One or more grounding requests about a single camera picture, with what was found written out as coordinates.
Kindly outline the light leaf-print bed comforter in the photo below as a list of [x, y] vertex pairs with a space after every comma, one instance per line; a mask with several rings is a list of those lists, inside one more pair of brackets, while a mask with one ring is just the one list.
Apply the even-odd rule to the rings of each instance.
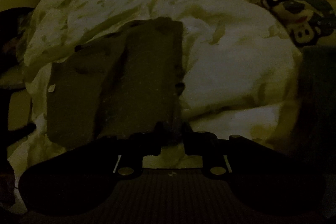
[[66, 45], [73, 46], [88, 31], [98, 38], [160, 16], [183, 23], [183, 114], [282, 100], [298, 51], [270, 13], [244, 0], [41, 0], [29, 57], [35, 61], [57, 46], [53, 36], [38, 42], [45, 30], [65, 27]]

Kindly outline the dark small garment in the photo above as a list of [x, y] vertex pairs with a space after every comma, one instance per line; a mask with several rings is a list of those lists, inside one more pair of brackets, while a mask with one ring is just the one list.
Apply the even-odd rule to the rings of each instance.
[[47, 136], [66, 149], [92, 140], [164, 134], [180, 120], [183, 24], [135, 20], [52, 65]]

